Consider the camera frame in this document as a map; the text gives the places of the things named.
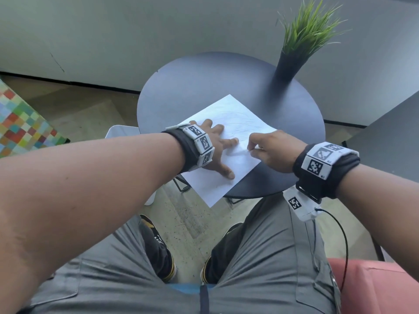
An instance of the finger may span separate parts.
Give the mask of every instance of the finger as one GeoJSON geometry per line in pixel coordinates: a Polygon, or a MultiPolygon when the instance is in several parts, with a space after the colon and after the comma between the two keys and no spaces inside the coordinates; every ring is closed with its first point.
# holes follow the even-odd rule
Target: finger
{"type": "Polygon", "coordinates": [[[249,136],[249,144],[247,145],[247,149],[253,150],[256,145],[259,145],[260,148],[263,148],[263,140],[264,140],[265,134],[264,133],[252,133],[249,136]]]}
{"type": "Polygon", "coordinates": [[[222,124],[217,124],[215,127],[212,128],[212,132],[221,134],[224,131],[224,126],[222,124]]]}
{"type": "Polygon", "coordinates": [[[211,119],[206,119],[203,123],[202,126],[205,127],[211,127],[212,126],[212,120],[211,119]]]}
{"type": "Polygon", "coordinates": [[[228,179],[235,179],[235,174],[227,165],[220,163],[216,171],[228,179]]]}
{"type": "Polygon", "coordinates": [[[226,148],[235,147],[238,144],[238,138],[233,139],[221,139],[221,144],[223,145],[223,150],[226,148]]]}
{"type": "Polygon", "coordinates": [[[265,150],[262,150],[260,148],[256,148],[254,150],[250,151],[250,155],[256,159],[261,160],[263,163],[266,163],[266,161],[269,158],[268,152],[265,150]]]}

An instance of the dark gray table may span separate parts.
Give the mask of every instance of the dark gray table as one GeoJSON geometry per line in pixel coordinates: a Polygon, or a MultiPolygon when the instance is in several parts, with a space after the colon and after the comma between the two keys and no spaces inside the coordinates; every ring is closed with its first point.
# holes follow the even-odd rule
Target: dark gray table
{"type": "MultiPolygon", "coordinates": [[[[137,106],[139,131],[161,132],[231,94],[268,125],[306,143],[323,142],[323,118],[310,94],[295,79],[290,84],[273,80],[274,72],[275,66],[236,53],[176,59],[144,85],[137,106]]],[[[278,173],[260,163],[225,197],[264,197],[291,187],[296,180],[294,174],[278,173]]]]}

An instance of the thigh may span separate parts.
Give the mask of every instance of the thigh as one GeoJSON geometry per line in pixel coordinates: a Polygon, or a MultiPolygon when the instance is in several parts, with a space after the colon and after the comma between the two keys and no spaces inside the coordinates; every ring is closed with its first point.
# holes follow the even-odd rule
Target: thigh
{"type": "Polygon", "coordinates": [[[28,312],[183,313],[185,307],[198,311],[196,295],[167,287],[154,273],[139,232],[140,221],[134,216],[57,270],[52,280],[41,285],[28,312]]]}
{"type": "Polygon", "coordinates": [[[220,313],[334,313],[339,292],[314,221],[302,222],[282,195],[249,214],[243,240],[216,287],[220,313]]]}

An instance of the pixel-patterned fabric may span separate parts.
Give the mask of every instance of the pixel-patterned fabric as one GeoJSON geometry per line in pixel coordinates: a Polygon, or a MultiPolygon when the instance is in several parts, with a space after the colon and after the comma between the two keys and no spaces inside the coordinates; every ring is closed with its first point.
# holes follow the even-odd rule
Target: pixel-patterned fabric
{"type": "Polygon", "coordinates": [[[0,158],[65,142],[66,138],[0,80],[0,158]]]}

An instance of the paper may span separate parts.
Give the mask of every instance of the paper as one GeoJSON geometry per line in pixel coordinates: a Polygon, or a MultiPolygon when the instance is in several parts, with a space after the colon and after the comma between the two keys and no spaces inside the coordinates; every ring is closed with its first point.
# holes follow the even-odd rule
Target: paper
{"type": "Polygon", "coordinates": [[[182,122],[195,120],[200,125],[205,119],[211,119],[213,126],[224,125],[221,138],[239,139],[239,144],[224,150],[221,157],[221,161],[233,170],[235,179],[227,179],[204,168],[182,174],[204,202],[212,207],[259,164],[260,160],[252,158],[247,150],[249,135],[253,132],[269,133],[276,129],[268,126],[230,94],[182,122]]]}

